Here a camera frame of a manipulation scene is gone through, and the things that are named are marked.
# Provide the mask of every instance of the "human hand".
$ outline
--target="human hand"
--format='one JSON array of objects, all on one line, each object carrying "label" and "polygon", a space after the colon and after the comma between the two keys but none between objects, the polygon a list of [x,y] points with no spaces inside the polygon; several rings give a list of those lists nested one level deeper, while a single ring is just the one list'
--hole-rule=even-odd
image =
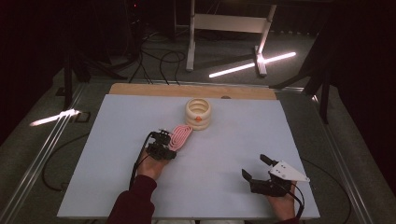
[{"label": "human hand", "polygon": [[[297,182],[291,181],[291,183],[292,185],[290,192],[294,194],[295,191],[294,185]],[[266,196],[266,197],[279,220],[283,221],[295,217],[294,198],[291,197],[289,194],[286,194],[283,197],[272,197],[272,196]]]},{"label": "human hand", "polygon": [[143,150],[139,162],[141,163],[137,167],[137,174],[146,175],[154,180],[160,177],[160,174],[163,171],[163,167],[169,163],[169,161],[167,160],[161,160],[161,161],[154,160],[146,152],[146,149]]}]

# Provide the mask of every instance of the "metal stand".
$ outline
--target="metal stand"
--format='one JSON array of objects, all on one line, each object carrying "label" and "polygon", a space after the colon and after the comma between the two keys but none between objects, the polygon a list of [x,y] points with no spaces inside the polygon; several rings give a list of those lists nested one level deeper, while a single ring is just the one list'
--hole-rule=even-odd
[{"label": "metal stand", "polygon": [[267,71],[262,57],[262,49],[270,31],[271,22],[276,11],[276,5],[272,5],[267,18],[237,17],[224,15],[195,14],[195,0],[191,0],[191,19],[190,19],[190,45],[187,55],[186,70],[193,71],[195,41],[194,30],[220,30],[262,34],[259,46],[255,46],[256,61],[260,75],[265,77]]}]

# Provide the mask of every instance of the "white tabletop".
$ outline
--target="white tabletop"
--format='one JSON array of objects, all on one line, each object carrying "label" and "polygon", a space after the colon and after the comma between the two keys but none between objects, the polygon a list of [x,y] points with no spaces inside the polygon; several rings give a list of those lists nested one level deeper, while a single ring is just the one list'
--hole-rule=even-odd
[{"label": "white tabletop", "polygon": [[[106,218],[128,189],[147,135],[184,123],[186,97],[107,95],[69,184],[58,217]],[[250,192],[245,169],[269,179],[264,154],[304,174],[282,106],[277,100],[206,98],[210,126],[194,131],[163,170],[152,195],[153,218],[250,219],[274,217],[264,196]],[[308,183],[302,218],[319,217]]]}]

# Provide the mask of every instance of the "aluminum rail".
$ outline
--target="aluminum rail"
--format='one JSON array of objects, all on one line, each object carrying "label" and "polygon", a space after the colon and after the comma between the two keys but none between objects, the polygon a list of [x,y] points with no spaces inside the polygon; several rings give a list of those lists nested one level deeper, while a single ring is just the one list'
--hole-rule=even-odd
[{"label": "aluminum rail", "polygon": [[[316,96],[313,97],[313,101],[315,102],[314,106],[318,111],[318,99]],[[330,144],[330,153],[332,154],[332,159],[335,162],[335,167],[338,171],[338,174],[341,177],[341,180],[344,184],[346,193],[349,197],[349,200],[352,203],[353,209],[355,211],[356,217],[361,224],[370,224],[374,223],[373,219],[370,215],[370,212],[361,197],[361,193],[358,189],[357,184],[354,181],[352,174],[350,173],[349,169],[347,168],[347,163],[345,162],[343,155],[341,154],[335,139],[332,135],[332,131],[330,130],[329,125],[322,123],[323,131],[327,137],[327,140]]]},{"label": "aluminum rail", "polygon": [[[74,100],[69,106],[69,109],[73,109],[73,107],[76,106],[81,94],[85,90],[85,87],[85,83],[78,84],[78,87],[73,95]],[[0,223],[8,224],[14,221],[26,197],[28,196],[30,190],[35,184],[35,181],[39,177],[45,162],[48,160],[52,150],[54,149],[56,143],[61,137],[64,128],[66,127],[68,121],[73,115],[73,113],[68,113],[65,111],[60,114],[60,117],[57,119],[55,126],[49,134],[49,137],[47,138],[43,147],[38,152],[35,160],[30,164],[29,168],[23,175],[21,182],[19,183],[10,200],[8,201],[7,206],[2,211],[0,216]]]}]

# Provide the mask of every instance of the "wire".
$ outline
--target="wire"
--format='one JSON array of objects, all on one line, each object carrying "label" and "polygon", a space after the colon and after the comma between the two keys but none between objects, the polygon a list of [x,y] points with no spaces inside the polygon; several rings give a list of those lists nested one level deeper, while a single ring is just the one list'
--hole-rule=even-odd
[{"label": "wire", "polygon": [[146,144],[149,141],[149,138],[152,136],[152,132],[148,134],[146,137],[145,143],[143,143],[142,148],[140,149],[139,156],[137,157],[136,162],[134,163],[134,169],[132,170],[132,175],[131,175],[131,180],[129,181],[129,190],[131,190],[132,185],[134,184],[134,178],[136,177],[136,171],[139,165],[142,163],[143,160],[145,160],[147,157],[145,157],[142,161],[139,161],[140,157],[142,157],[143,151],[145,150]]},{"label": "wire", "polygon": [[52,189],[52,190],[58,191],[58,192],[63,192],[63,191],[64,191],[64,188],[60,188],[60,189],[55,188],[55,187],[51,186],[51,185],[47,182],[47,179],[46,179],[46,169],[47,169],[47,165],[48,165],[50,159],[55,155],[55,153],[57,153],[57,152],[58,152],[60,149],[62,149],[63,147],[66,147],[66,146],[69,145],[70,143],[73,143],[73,142],[75,142],[75,141],[77,141],[77,140],[79,140],[79,139],[81,139],[81,138],[83,138],[83,137],[86,137],[86,136],[88,136],[88,135],[89,135],[89,133],[85,133],[85,134],[83,134],[82,136],[79,136],[79,137],[77,137],[77,138],[74,138],[74,139],[72,139],[72,140],[70,140],[70,141],[68,141],[68,142],[66,142],[66,143],[64,143],[64,144],[62,144],[61,146],[57,147],[56,149],[54,149],[54,150],[51,152],[51,154],[49,155],[49,158],[48,158],[48,159],[46,160],[46,162],[44,163],[43,169],[41,170],[41,179],[42,179],[44,185],[45,185],[48,189]]},{"label": "wire", "polygon": [[314,164],[312,161],[308,161],[308,160],[306,160],[306,159],[304,159],[304,158],[302,158],[302,157],[300,157],[300,159],[301,159],[302,161],[308,162],[309,164],[313,165],[314,167],[318,168],[320,171],[322,171],[323,173],[325,173],[325,174],[326,174],[327,176],[329,176],[332,180],[334,180],[335,183],[337,183],[338,186],[341,188],[341,190],[344,192],[344,194],[346,195],[346,198],[347,198],[347,200],[348,200],[348,213],[347,213],[346,219],[343,221],[343,224],[347,223],[347,221],[348,221],[349,218],[350,218],[351,212],[352,212],[352,202],[350,201],[349,196],[348,196],[347,191],[346,191],[346,189],[344,188],[344,186],[343,186],[340,182],[338,182],[338,180],[337,180],[334,176],[332,176],[329,172],[325,171],[325,170],[324,170],[323,168],[321,168],[320,166]]},{"label": "wire", "polygon": [[[182,56],[182,58],[179,57],[177,61],[166,61],[166,60],[163,60],[165,63],[181,63],[184,59],[186,59],[186,55],[183,52],[180,52],[180,51],[174,51],[174,50],[171,50],[171,49],[156,49],[156,50],[166,50],[166,51],[169,51],[169,52],[174,52],[174,53],[177,53],[177,54],[181,54],[181,56]],[[146,51],[142,50],[142,52],[147,54],[148,56],[154,58],[154,59],[161,60],[161,58],[156,57],[156,56],[154,56],[154,55],[152,55],[152,54],[150,54],[150,53],[148,53]]]},{"label": "wire", "polygon": [[291,184],[292,184],[295,188],[297,188],[298,191],[300,191],[301,198],[303,199],[303,205],[305,206],[305,198],[304,198],[303,193],[302,193],[301,190],[297,187],[297,185],[295,185],[295,184],[293,184],[293,183],[291,183]]},{"label": "wire", "polygon": [[149,77],[149,74],[146,72],[146,68],[143,65],[143,53],[141,50],[139,50],[139,65],[137,66],[136,70],[134,70],[134,73],[132,74],[131,78],[129,79],[128,83],[132,82],[132,79],[134,79],[134,76],[136,76],[137,72],[139,71],[139,69],[142,68],[143,69],[143,77],[146,79],[146,81],[148,82],[148,84],[153,84],[151,78]]},{"label": "wire", "polygon": [[[165,75],[164,75],[164,73],[163,73],[163,62],[164,62],[164,58],[165,58],[166,56],[168,56],[169,54],[176,54],[176,56],[178,57],[178,54],[177,54],[177,52],[175,52],[175,51],[167,52],[166,54],[164,54],[164,55],[161,57],[161,60],[160,60],[160,73],[161,73],[161,75],[163,76],[163,78],[165,79],[165,81],[166,81],[166,77],[165,77]],[[179,67],[180,67],[180,57],[178,57],[177,69],[176,69],[175,74],[174,74],[175,82],[177,83],[177,85],[180,86],[180,83],[178,83],[178,81],[177,81],[177,71],[178,71],[178,68],[179,68]]]},{"label": "wire", "polygon": [[273,184],[277,185],[278,187],[282,188],[283,190],[285,190],[286,193],[288,193],[295,201],[297,201],[297,203],[300,205],[300,207],[298,208],[296,217],[300,219],[300,217],[301,217],[301,215],[303,214],[303,211],[304,211],[304,204],[301,202],[301,200],[299,198],[297,198],[297,196],[295,196],[295,194],[293,194],[290,190],[285,189],[283,186],[279,185],[275,181],[273,181],[271,183],[273,183]]}]

